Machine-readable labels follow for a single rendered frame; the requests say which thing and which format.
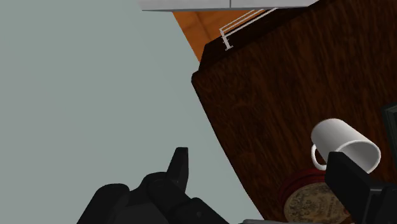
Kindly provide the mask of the white mug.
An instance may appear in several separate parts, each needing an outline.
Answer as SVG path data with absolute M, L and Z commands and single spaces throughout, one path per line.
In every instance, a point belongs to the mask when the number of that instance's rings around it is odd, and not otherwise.
M 329 153 L 342 152 L 367 173 L 373 172 L 380 163 L 380 148 L 362 133 L 338 118 L 330 118 L 319 122 L 310 135 L 311 159 L 316 169 L 324 171 L 327 165 L 320 164 L 316 159 L 318 152 L 325 162 Z

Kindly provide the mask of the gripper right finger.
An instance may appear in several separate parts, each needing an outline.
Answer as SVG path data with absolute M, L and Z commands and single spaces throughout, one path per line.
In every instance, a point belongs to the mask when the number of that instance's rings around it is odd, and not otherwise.
M 370 177 L 346 154 L 328 155 L 325 183 L 355 224 L 397 224 L 397 185 Z

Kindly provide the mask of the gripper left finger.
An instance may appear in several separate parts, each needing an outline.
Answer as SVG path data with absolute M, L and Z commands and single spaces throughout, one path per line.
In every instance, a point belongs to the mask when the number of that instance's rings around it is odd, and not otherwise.
M 145 176 L 136 189 L 121 183 L 100 187 L 77 224 L 229 224 L 185 193 L 188 161 L 188 148 L 178 147 L 168 169 Z

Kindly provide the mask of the dark green box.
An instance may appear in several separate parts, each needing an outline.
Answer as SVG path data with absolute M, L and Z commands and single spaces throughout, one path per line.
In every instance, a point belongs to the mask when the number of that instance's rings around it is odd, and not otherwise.
M 393 102 L 382 108 L 382 118 L 390 149 L 397 152 L 397 102 Z

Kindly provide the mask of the dark brown wooden cabinet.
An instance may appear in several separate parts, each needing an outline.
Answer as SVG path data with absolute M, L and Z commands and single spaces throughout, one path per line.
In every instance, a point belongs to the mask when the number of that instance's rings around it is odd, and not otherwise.
M 260 214 L 284 219 L 283 182 L 312 160 L 310 133 L 339 118 L 373 141 L 373 176 L 397 183 L 382 108 L 397 102 L 397 0 L 319 0 L 276 10 L 205 46 L 192 84 Z

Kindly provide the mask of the red round tin gold lid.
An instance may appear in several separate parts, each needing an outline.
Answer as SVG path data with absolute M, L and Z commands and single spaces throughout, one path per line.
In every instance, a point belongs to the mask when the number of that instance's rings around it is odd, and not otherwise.
M 324 171 L 306 169 L 284 181 L 278 199 L 289 222 L 341 224 L 350 217 L 324 177 Z

